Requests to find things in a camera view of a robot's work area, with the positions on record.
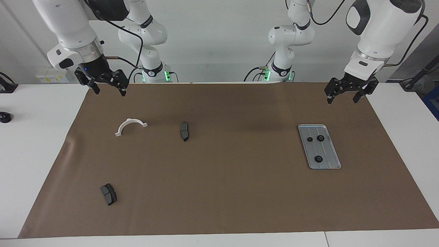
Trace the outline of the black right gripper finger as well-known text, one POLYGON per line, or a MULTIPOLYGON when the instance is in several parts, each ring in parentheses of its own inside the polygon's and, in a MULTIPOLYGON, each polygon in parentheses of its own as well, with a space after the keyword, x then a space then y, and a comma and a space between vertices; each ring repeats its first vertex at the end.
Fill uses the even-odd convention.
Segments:
POLYGON ((122 69, 118 69, 112 73, 112 86, 119 90, 122 97, 125 97, 128 85, 129 80, 122 69))
POLYGON ((90 89, 92 89, 92 91, 94 92, 94 94, 99 94, 100 93, 100 88, 99 86, 96 84, 95 82, 95 78, 92 77, 91 79, 89 79, 84 72, 81 71, 80 68, 76 68, 75 70, 75 76, 77 78, 77 80, 79 81, 79 83, 82 86, 87 86, 90 89))

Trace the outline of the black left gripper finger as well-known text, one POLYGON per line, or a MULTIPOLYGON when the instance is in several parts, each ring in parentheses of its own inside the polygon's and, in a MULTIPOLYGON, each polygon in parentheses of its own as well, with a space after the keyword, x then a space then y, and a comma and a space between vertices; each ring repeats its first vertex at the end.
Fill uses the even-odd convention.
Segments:
POLYGON ((377 80, 376 77, 372 77, 366 84, 365 86, 361 86, 358 88, 358 90, 356 90, 356 94, 353 97, 353 102, 354 103, 358 103, 358 101, 369 94, 372 94, 374 92, 374 90, 376 89, 376 87, 378 86, 379 81, 377 80))
POLYGON ((344 81, 335 77, 331 78, 326 85, 324 92, 327 96, 328 104, 331 104, 336 96, 344 93, 344 81))

